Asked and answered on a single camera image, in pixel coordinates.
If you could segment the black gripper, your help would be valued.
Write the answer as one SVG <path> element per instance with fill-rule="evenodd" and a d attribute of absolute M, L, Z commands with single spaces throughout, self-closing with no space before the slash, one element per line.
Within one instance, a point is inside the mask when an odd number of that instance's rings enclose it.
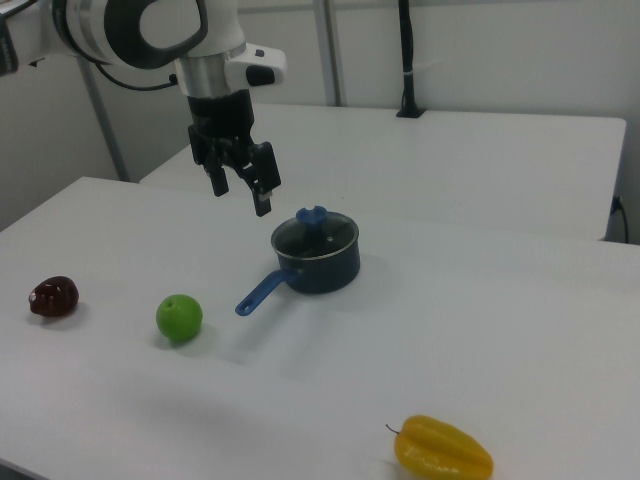
<path fill-rule="evenodd" d="M 251 138 L 254 114 L 249 91 L 243 89 L 217 98 L 189 97 L 188 103 L 194 161 L 208 173 L 213 194 L 221 197 L 229 191 L 220 157 L 231 151 L 231 162 L 227 166 L 242 170 L 256 215 L 268 214 L 270 198 L 273 190 L 281 185 L 281 178 L 272 145 L 269 142 L 254 144 Z"/>

